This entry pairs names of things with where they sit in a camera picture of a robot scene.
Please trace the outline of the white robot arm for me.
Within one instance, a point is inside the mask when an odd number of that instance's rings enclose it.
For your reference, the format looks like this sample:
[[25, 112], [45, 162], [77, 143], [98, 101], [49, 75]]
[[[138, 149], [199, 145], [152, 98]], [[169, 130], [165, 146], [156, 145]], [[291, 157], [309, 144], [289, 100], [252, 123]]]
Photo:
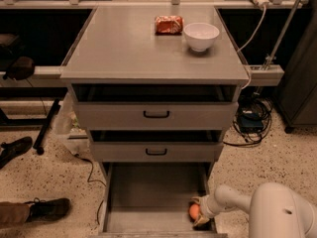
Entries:
[[222, 184], [191, 201], [194, 227], [222, 212], [240, 209], [249, 215], [249, 238], [317, 238], [317, 207], [280, 183], [262, 183], [252, 196]]

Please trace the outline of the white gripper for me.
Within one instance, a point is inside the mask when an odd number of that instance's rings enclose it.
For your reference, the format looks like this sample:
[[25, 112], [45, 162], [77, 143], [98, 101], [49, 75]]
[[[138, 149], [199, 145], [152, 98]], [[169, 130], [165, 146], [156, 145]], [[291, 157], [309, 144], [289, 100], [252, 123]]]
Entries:
[[202, 227], [208, 223], [210, 219], [214, 218], [220, 213], [219, 206], [212, 195], [204, 195], [202, 197], [193, 196], [190, 200], [191, 202], [199, 205], [201, 213], [201, 215], [198, 215], [194, 220], [194, 228]]

